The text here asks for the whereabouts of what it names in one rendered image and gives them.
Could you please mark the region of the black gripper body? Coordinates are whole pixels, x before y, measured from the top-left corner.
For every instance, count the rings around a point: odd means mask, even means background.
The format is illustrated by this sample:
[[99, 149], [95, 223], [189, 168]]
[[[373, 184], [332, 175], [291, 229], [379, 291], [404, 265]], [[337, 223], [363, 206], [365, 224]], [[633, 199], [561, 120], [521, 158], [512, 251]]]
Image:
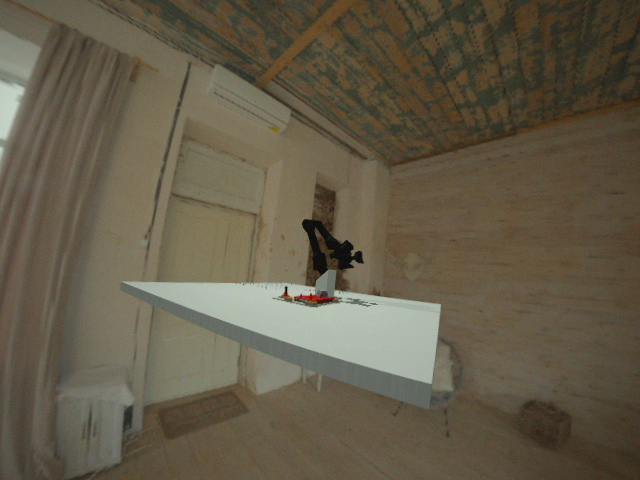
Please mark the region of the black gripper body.
[[362, 261], [363, 260], [362, 252], [358, 251], [354, 253], [354, 256], [351, 256], [350, 254], [349, 255], [346, 254], [343, 260], [338, 261], [338, 268], [340, 270], [344, 269], [346, 265], [352, 263], [353, 260], [355, 260], [356, 262]]

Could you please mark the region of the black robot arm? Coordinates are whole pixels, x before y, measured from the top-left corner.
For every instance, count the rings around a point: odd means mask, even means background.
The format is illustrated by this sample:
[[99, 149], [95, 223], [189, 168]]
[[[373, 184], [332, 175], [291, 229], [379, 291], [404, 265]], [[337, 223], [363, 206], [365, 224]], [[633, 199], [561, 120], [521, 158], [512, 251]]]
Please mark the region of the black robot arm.
[[354, 249], [353, 245], [348, 240], [345, 240], [342, 244], [340, 244], [334, 237], [330, 235], [330, 233], [327, 231], [327, 229], [324, 227], [321, 221], [304, 219], [302, 222], [302, 226], [308, 234], [310, 244], [313, 250], [313, 257], [312, 257], [313, 270], [315, 271], [318, 270], [321, 276], [328, 269], [327, 269], [325, 253], [322, 253], [319, 248], [319, 244], [314, 231], [315, 227], [324, 238], [327, 248], [329, 250], [334, 250], [332, 253], [330, 253], [330, 259], [335, 258], [341, 261], [344, 259], [346, 254], [352, 255], [351, 251]]

